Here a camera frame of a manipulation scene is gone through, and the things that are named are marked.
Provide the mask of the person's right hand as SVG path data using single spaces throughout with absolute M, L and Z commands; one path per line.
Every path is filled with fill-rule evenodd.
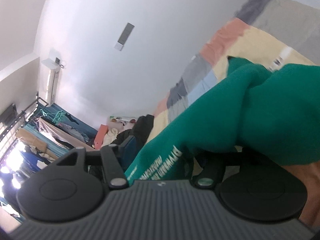
M 297 177 L 307 189 L 307 201 L 299 217 L 300 221 L 312 229 L 319 230 L 320 209 L 320 163 L 283 166 Z

